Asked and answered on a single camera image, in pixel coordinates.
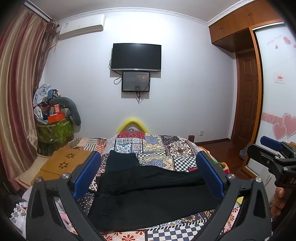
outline green bag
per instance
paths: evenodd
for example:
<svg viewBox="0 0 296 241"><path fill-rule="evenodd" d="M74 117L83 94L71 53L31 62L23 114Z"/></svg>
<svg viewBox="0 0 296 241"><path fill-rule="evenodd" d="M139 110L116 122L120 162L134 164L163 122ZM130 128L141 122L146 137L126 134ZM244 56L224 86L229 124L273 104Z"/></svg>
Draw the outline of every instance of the green bag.
<svg viewBox="0 0 296 241"><path fill-rule="evenodd" d="M38 141L44 143L64 143L74 134L71 121L66 118L52 124L36 123Z"/></svg>

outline cable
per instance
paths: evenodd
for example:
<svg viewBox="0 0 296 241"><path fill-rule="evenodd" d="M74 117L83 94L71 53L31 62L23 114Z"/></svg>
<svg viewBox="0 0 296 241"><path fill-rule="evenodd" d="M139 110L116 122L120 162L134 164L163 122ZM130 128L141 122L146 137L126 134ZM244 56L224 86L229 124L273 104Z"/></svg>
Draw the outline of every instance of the cable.
<svg viewBox="0 0 296 241"><path fill-rule="evenodd" d="M111 61L112 61L112 59L110 59L110 61L109 61L109 69L111 70ZM111 71L114 71L116 74L119 74L119 75L123 75L123 74L121 74L121 73L118 73L118 72L116 72L115 70L111 70Z"/></svg>
<svg viewBox="0 0 296 241"><path fill-rule="evenodd" d="M117 79L114 80L114 84L118 85L120 82L122 81L122 76L118 77Z"/></svg>
<svg viewBox="0 0 296 241"><path fill-rule="evenodd" d="M149 83L148 83L148 85L150 85L150 81L151 81L151 74L149 73ZM144 92L147 89L148 85L145 87L145 89L143 91L141 91L142 94L144 94ZM139 97L139 101L140 101L140 97L142 96L142 94L140 94L141 92L139 92L139 96L137 94L137 97Z"/></svg>

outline wooden floor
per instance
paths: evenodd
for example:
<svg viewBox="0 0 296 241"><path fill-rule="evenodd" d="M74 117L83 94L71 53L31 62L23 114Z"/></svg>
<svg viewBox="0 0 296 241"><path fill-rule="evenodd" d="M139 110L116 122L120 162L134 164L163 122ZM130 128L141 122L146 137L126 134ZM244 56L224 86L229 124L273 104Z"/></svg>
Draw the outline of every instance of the wooden floor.
<svg viewBox="0 0 296 241"><path fill-rule="evenodd" d="M240 170L243 160L239 158L240 149L237 146L231 142L225 141L202 145L202 147L207 149L218 162L227 163L230 172L238 178L250 180L250 177Z"/></svg>

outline blue clamp pad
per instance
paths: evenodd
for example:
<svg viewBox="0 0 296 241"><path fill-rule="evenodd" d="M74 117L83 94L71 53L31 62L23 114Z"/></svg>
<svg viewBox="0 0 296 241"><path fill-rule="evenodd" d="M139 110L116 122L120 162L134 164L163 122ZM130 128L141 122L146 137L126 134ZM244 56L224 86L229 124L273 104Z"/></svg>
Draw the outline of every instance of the blue clamp pad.
<svg viewBox="0 0 296 241"><path fill-rule="evenodd" d="M274 139L271 139L267 136L262 136L260 138L260 143L263 145L263 146L266 146L272 150L275 150L275 151L282 151L283 150L283 146L280 142L274 140Z"/></svg>
<svg viewBox="0 0 296 241"><path fill-rule="evenodd" d="M197 153L196 166L202 174L212 195L222 201L225 196L224 192L227 188L225 172L219 165L213 163L204 151Z"/></svg>
<svg viewBox="0 0 296 241"><path fill-rule="evenodd" d="M79 177L74 183L74 200L78 201L79 198L83 197L87 192L89 185L91 184L94 176L98 172L102 158L99 152L96 152L91 156L87 166L83 169Z"/></svg>

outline air conditioner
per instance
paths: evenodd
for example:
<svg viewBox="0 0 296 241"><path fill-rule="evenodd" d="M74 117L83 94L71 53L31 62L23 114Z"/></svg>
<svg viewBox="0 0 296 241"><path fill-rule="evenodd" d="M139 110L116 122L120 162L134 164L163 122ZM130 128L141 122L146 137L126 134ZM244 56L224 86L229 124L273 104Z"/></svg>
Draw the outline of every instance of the air conditioner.
<svg viewBox="0 0 296 241"><path fill-rule="evenodd" d="M59 38L63 40L82 34L103 31L105 19L104 14L98 14L65 22L61 26Z"/></svg>

